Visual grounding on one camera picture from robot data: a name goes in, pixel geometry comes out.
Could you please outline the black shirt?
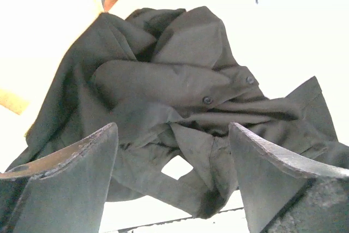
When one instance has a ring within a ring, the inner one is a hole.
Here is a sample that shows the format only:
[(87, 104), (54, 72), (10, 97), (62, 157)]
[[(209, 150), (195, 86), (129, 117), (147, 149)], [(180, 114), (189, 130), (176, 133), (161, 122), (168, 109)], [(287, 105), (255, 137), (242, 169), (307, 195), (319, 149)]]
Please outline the black shirt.
[(119, 148), (109, 202), (149, 195), (210, 218), (238, 188), (231, 122), (305, 157), (348, 167), (348, 147), (338, 141), (317, 79), (286, 97), (265, 97), (206, 7), (143, 8), (126, 19), (101, 14), (62, 58), (28, 147), (12, 166), (111, 122)]

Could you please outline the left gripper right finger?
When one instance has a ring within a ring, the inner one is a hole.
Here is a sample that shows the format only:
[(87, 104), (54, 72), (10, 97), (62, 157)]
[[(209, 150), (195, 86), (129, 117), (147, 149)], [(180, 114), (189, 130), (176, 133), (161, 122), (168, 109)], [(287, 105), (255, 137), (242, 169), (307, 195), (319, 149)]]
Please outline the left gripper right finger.
[(231, 152), (250, 232), (348, 232), (348, 170), (230, 124)]

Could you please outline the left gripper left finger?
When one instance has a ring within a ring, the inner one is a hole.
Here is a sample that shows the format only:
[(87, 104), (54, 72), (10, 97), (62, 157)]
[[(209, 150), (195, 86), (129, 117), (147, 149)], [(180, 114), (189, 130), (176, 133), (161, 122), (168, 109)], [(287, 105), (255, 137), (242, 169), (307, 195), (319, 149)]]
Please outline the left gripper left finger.
[(1, 174), (1, 232), (98, 232), (118, 147), (110, 123)]

